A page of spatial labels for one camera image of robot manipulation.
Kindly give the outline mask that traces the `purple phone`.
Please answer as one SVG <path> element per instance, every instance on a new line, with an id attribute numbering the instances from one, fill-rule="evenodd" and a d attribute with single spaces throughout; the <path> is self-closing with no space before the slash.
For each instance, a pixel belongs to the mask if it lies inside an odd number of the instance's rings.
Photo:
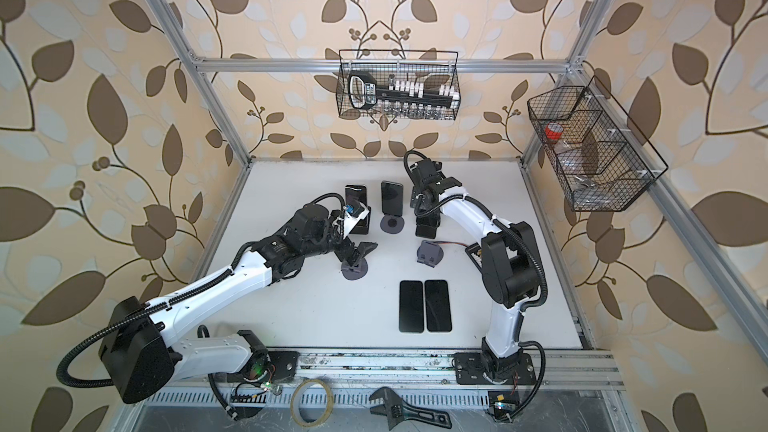
<path id="1" fill-rule="evenodd" d="M 429 190 L 414 192 L 412 206 L 418 227 L 437 229 L 440 226 L 440 211 L 436 209 L 436 200 Z"/>

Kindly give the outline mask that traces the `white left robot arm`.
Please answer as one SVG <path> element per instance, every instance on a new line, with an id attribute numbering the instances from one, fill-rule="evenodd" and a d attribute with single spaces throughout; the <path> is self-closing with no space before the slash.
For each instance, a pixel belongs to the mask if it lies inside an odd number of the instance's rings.
<path id="1" fill-rule="evenodd" d="M 187 286 L 139 302 L 130 297 L 113 310 L 104 329 L 74 346 L 60 361 L 56 378 L 64 386 L 113 386 L 126 404 L 141 402 L 167 384 L 195 376 L 245 374 L 264 361 L 266 347 L 250 330 L 224 338 L 186 335 L 240 298 L 295 277 L 306 259 L 333 254 L 355 267 L 376 249 L 354 243 L 350 234 L 368 218 L 360 200 L 329 210 L 317 197 L 297 210 L 275 233 L 244 243 L 232 262 Z"/>

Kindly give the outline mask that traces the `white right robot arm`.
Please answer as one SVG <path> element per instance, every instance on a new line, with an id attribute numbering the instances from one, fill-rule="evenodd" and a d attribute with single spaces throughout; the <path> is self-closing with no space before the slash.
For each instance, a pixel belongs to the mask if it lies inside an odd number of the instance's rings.
<path id="1" fill-rule="evenodd" d="M 411 149 L 405 152 L 403 164 L 413 184 L 411 205 L 416 235 L 435 239 L 441 219 L 447 217 L 474 240 L 465 247 L 465 253 L 479 270 L 483 286 L 494 302 L 489 329 L 481 341 L 483 378 L 503 385 L 514 378 L 523 364 L 526 348 L 533 347 L 539 352 L 538 375 L 521 403 L 491 406 L 492 411 L 501 413 L 501 421 L 512 422 L 539 391 L 546 370 L 543 346 L 535 340 L 520 339 L 526 311 L 544 305 L 548 298 L 547 279 L 533 229 L 526 222 L 511 223 L 492 213 L 459 180 L 446 176 L 441 162 Z"/>

